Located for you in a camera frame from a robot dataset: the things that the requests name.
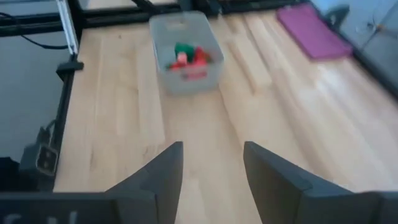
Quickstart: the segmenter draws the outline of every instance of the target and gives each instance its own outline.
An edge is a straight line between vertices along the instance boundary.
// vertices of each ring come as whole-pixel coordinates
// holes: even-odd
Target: plastic bin
[[[206,16],[201,12],[182,12],[154,16],[149,21],[157,71],[171,94],[197,93],[217,87],[224,56]],[[202,47],[213,62],[203,67],[167,70],[176,61],[177,42]]]

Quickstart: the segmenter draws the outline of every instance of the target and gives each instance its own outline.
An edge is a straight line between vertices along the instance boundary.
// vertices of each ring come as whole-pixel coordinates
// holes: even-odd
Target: pink cloth
[[[351,55],[353,51],[350,44],[341,40],[318,18],[311,4],[279,9],[277,18],[312,59],[338,58]]]

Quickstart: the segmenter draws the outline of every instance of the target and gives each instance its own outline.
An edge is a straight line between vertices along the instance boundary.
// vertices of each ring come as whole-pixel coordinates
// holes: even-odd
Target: green object
[[[193,57],[195,56],[195,48],[192,45],[184,43],[176,43],[174,46],[175,57],[177,58],[178,53],[184,52],[187,55],[188,63],[193,62]]]

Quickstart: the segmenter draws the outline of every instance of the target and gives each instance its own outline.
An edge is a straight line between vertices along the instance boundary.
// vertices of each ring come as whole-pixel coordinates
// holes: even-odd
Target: wooden table
[[[353,191],[398,189],[397,105],[352,58],[310,62],[273,12],[211,25],[224,72],[190,96],[157,79],[147,24],[83,32],[54,191],[105,191],[183,141],[177,223],[260,223],[248,140]]]

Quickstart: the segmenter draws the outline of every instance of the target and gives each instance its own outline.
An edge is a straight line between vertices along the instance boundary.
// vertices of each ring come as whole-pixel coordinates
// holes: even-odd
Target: cable
[[[4,13],[4,12],[0,12],[0,16],[3,16],[3,17],[6,17],[6,18],[9,18],[9,19],[12,19],[12,20],[15,22],[15,24],[16,24],[17,28],[19,29],[19,31],[22,30],[21,23],[19,23],[19,21],[18,21],[18,19],[17,19],[16,17],[14,17],[14,16],[12,16],[12,15],[10,15],[10,14]],[[40,44],[40,43],[38,43],[38,42],[36,42],[36,41],[34,41],[34,40],[32,40],[32,39],[26,37],[24,34],[20,34],[20,36],[21,36],[22,38],[24,38],[25,40],[29,41],[30,43],[32,43],[32,44],[34,44],[34,45],[37,45],[37,46],[39,46],[39,47],[42,47],[42,48],[44,48],[44,49],[49,49],[49,50],[63,50],[63,49],[67,49],[67,48],[68,48],[67,45],[51,46],[51,45]]]

